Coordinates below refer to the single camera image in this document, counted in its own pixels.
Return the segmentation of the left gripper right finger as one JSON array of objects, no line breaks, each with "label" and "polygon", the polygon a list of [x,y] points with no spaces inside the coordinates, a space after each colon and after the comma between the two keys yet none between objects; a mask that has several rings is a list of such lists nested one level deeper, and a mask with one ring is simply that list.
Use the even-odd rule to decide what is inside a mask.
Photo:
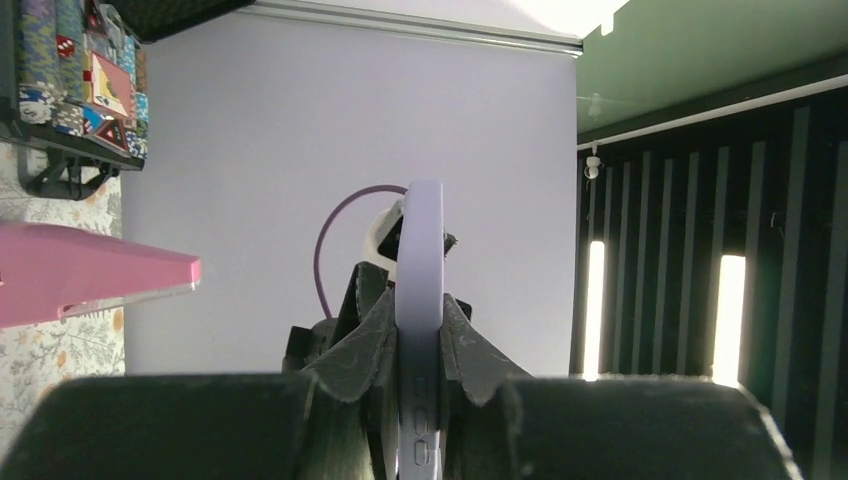
[{"label": "left gripper right finger", "polygon": [[471,324],[460,302],[443,296],[440,329],[446,479],[515,479],[518,416],[511,381],[528,372]]}]

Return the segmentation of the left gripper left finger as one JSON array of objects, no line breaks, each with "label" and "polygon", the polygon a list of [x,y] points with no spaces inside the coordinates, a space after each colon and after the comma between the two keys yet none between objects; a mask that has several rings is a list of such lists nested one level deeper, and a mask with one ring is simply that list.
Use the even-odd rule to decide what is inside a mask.
[{"label": "left gripper left finger", "polygon": [[349,335],[306,368],[303,479],[394,479],[397,473],[395,295],[386,290]]}]

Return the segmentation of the phone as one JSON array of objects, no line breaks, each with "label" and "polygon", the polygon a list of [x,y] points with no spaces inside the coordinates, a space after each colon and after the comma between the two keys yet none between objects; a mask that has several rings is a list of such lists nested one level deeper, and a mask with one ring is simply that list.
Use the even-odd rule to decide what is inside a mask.
[{"label": "phone", "polygon": [[436,180],[418,180],[405,195],[395,279],[400,479],[439,479],[442,473],[443,293],[443,186]]}]

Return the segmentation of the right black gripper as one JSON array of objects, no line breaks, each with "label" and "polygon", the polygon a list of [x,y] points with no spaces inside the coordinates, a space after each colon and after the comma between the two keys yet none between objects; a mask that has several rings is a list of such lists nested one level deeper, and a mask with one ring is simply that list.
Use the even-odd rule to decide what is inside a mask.
[{"label": "right black gripper", "polygon": [[310,328],[290,328],[281,364],[282,372],[308,370],[316,360],[362,323],[390,284],[387,269],[368,261],[357,263],[336,318],[318,321]]}]

